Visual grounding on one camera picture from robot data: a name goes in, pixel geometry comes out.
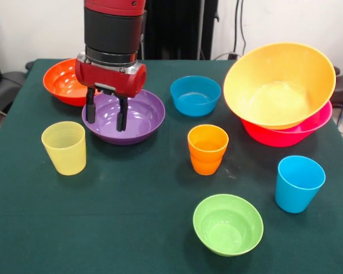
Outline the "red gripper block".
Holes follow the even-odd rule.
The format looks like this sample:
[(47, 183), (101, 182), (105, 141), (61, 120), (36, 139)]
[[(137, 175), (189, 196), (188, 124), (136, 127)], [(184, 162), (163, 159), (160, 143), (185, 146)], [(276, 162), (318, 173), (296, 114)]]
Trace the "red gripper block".
[(131, 66), (105, 66), (90, 61), (81, 51), (75, 60), (75, 75), (80, 84), (88, 87), (86, 94), (86, 120), (95, 122), (96, 105), (94, 103), (95, 88), (108, 90), (117, 94), (119, 113), (117, 115), (117, 131), (126, 130), (128, 99), (141, 92), (146, 82), (146, 65), (135, 62)]

